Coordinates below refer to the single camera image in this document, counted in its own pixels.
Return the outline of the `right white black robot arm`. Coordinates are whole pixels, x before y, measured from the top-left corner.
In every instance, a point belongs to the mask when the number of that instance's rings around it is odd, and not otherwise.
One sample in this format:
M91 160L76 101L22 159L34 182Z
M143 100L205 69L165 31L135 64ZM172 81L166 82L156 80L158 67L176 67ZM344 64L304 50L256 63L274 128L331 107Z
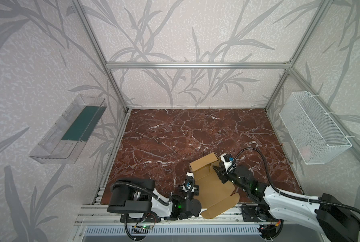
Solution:
M232 182L257 203L263 220L289 221L325 235L331 242L356 242L360 232L358 210L344 204L330 194L321 197L305 196L275 190L256 180L252 172L240 165L232 173L223 166L213 166L222 183Z

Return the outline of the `brown cardboard box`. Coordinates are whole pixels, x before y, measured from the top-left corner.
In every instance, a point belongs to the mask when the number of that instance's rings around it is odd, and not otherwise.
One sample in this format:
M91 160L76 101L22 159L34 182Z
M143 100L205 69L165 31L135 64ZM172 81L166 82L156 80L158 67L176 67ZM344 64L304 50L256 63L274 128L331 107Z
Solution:
M190 171L200 188L197 199L204 209L201 216L205 219L217 217L237 205L240 200L240 195L234 192L234 184L231 182L223 184L213 169L214 166L219 165L219 161L215 153L210 153L190 163Z

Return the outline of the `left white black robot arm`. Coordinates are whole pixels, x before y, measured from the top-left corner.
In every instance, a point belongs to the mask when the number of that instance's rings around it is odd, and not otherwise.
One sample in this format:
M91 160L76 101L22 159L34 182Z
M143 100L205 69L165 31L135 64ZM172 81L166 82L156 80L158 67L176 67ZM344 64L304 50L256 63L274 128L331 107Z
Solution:
M123 214L132 219L140 219L148 214L153 214L157 219L174 221L198 217L202 205L194 196L199 195L200 188L192 173L186 175L180 189L183 196L172 194L167 198L157 191L152 179L122 178L110 187L107 212Z

